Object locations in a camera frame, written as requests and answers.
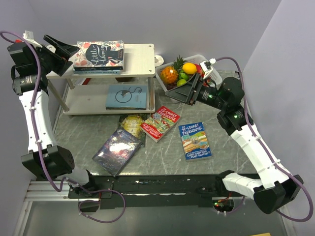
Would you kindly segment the Little Women book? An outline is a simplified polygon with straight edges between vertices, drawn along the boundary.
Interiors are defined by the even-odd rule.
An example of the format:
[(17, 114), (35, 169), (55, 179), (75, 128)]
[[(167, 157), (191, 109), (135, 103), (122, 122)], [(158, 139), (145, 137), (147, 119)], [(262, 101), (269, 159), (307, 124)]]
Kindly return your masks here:
[(122, 71), (125, 44), (122, 40), (78, 41), (74, 56), (74, 71)]

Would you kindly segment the light blue 143-Storey Treehouse book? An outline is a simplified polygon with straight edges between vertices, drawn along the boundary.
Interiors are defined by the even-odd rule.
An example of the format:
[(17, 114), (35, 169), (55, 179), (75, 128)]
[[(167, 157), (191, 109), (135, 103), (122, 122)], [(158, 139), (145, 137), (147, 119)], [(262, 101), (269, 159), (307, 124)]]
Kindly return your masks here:
[(113, 74), (113, 75), (120, 75), (120, 70), (92, 70), (92, 71), (72, 71), (73, 74), (101, 74), (101, 75), (107, 75), (107, 74)]

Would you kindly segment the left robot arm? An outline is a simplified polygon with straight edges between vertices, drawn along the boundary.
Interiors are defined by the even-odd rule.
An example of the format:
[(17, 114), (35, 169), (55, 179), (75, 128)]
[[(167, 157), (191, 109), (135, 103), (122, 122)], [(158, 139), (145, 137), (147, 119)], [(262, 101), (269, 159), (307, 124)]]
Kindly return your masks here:
[(23, 166), (39, 179), (49, 182), (60, 178), (77, 188), (87, 198), (97, 193), (97, 184), (88, 170), (75, 167), (71, 152), (57, 144), (49, 111), (47, 74), (62, 76), (70, 68), (70, 58), (78, 52), (72, 46), (45, 35), (55, 51), (24, 35), (7, 50), (14, 61), (11, 68), (12, 89), (23, 106), (28, 128), (28, 153), (21, 157)]

